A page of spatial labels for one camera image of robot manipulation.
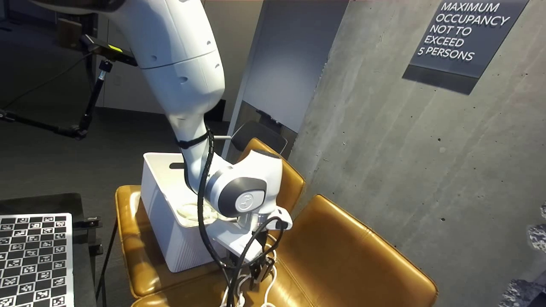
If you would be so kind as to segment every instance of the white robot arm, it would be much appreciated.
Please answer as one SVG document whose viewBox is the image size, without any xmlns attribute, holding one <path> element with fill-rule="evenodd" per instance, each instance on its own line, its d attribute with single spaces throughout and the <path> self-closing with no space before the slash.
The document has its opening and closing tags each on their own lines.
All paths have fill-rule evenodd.
<svg viewBox="0 0 546 307">
<path fill-rule="evenodd" d="M 175 132 L 186 162 L 186 185 L 197 193 L 209 151 L 203 116 L 224 92 L 222 62 L 201 1 L 31 1 L 67 14 L 100 13 L 118 26 Z M 231 165 L 214 154 L 206 175 L 205 199 L 222 215 L 237 217 L 240 229 L 253 232 L 272 216 L 283 222 L 267 229 L 291 228 L 290 215 L 276 204 L 279 157 L 252 151 Z"/>
</svg>

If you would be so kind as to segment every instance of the chair backrest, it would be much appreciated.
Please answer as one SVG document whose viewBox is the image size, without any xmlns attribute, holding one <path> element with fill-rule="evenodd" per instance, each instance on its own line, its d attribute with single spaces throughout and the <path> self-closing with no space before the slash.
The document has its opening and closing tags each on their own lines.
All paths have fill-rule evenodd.
<svg viewBox="0 0 546 307">
<path fill-rule="evenodd" d="M 283 136 L 255 121 L 246 122 L 239 127 L 233 134 L 231 143 L 237 150 L 244 151 L 248 142 L 253 138 L 260 139 L 279 154 L 282 153 L 288 143 Z"/>
<path fill-rule="evenodd" d="M 277 254 L 315 306 L 430 307 L 438 295 L 398 250 L 321 195 L 297 216 Z"/>
<path fill-rule="evenodd" d="M 246 158 L 251 150 L 265 150 L 278 155 L 278 152 L 271 147 L 265 145 L 259 139 L 253 138 L 248 142 L 248 145 L 239 157 L 239 161 Z M 282 158 L 282 180 L 281 189 L 277 195 L 277 205 L 285 208 L 289 213 L 292 213 L 304 186 L 304 178 L 288 163 L 288 161 Z"/>
</svg>

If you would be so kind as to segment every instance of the black sign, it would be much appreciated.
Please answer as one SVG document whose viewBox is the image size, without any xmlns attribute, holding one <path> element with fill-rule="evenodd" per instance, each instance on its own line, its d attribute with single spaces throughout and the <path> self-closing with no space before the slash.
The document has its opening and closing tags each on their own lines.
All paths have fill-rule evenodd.
<svg viewBox="0 0 546 307">
<path fill-rule="evenodd" d="M 470 94 L 528 1 L 443 1 L 403 78 Z"/>
</svg>

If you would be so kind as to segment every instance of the white storage box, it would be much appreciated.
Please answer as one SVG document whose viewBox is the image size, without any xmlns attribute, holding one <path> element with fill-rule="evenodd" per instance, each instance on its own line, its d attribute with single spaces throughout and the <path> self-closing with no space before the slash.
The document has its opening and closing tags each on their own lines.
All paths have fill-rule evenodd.
<svg viewBox="0 0 546 307">
<path fill-rule="evenodd" d="M 184 169 L 171 169 L 183 163 L 181 153 L 144 154 L 141 198 L 152 224 L 159 247 L 173 273 L 213 261 L 206 250 L 197 226 L 185 227 L 188 221 L 177 213 L 180 206 L 197 203 L 197 195 L 184 182 Z M 227 250 L 211 239 L 221 257 Z"/>
</svg>

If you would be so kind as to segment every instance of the robot logo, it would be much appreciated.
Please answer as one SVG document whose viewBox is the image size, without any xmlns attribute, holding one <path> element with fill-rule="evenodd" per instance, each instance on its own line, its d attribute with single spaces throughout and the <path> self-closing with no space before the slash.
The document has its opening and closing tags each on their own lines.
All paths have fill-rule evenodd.
<svg viewBox="0 0 546 307">
<path fill-rule="evenodd" d="M 252 196 L 252 194 L 250 194 L 250 193 L 243 194 L 239 198 L 239 203 L 238 203 L 239 206 L 238 207 L 241 210 L 246 210 L 252 205 L 253 201 L 254 201 L 254 197 Z"/>
</svg>

